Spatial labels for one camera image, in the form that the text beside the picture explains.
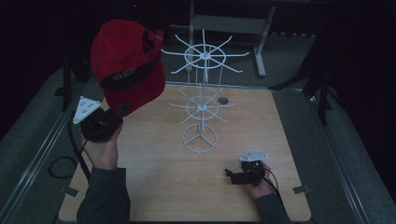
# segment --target wooden table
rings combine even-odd
[[[199,154],[182,144],[184,130],[197,120],[179,124],[188,114],[169,104],[187,103],[179,90],[187,92],[186,87],[167,86],[159,98],[124,118],[119,167],[127,168],[132,221],[259,221],[252,199],[224,172],[225,168],[241,172],[238,158],[249,149],[269,155],[266,163],[277,178],[290,219],[311,217],[305,195],[292,190],[301,182],[271,92],[223,89],[219,96],[234,105],[221,107],[218,115],[228,122],[218,118],[206,122],[216,131],[218,142],[211,151]],[[87,187],[78,167],[70,188],[80,194],[65,196],[60,220],[76,221]]]

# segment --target red baseball cap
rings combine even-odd
[[[92,71],[108,106],[124,117],[163,93],[163,32],[153,33],[136,21],[104,23],[93,40]]]

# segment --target sleeve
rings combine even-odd
[[[262,224],[292,224],[275,194],[262,196],[255,200]]]
[[[78,224],[129,223],[131,200],[126,169],[92,168],[89,187],[78,212]]]

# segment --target table top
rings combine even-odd
[[[265,162],[276,176],[290,219],[311,218],[305,195],[292,190],[301,186],[301,181],[272,93],[241,88],[217,91],[209,88],[207,96],[224,96],[229,103],[205,121],[217,135],[215,147],[206,153],[191,152],[182,142],[186,128],[198,123],[182,107],[189,100],[186,95],[196,93],[187,87],[168,85],[160,97],[124,118],[119,167],[127,169],[131,220],[259,221],[253,200],[242,186],[232,185],[224,171],[241,172],[238,158],[250,149],[269,155]],[[191,146],[205,148],[202,142]],[[80,194],[77,198],[65,196],[60,220],[76,221],[87,187],[78,167],[70,188]]]

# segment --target person's left hand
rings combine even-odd
[[[114,132],[113,136],[111,136],[111,138],[106,142],[95,143],[92,141],[87,141],[83,149],[90,158],[90,161],[94,168],[104,170],[117,169],[117,161],[119,158],[117,139],[120,135],[121,129],[122,124]]]

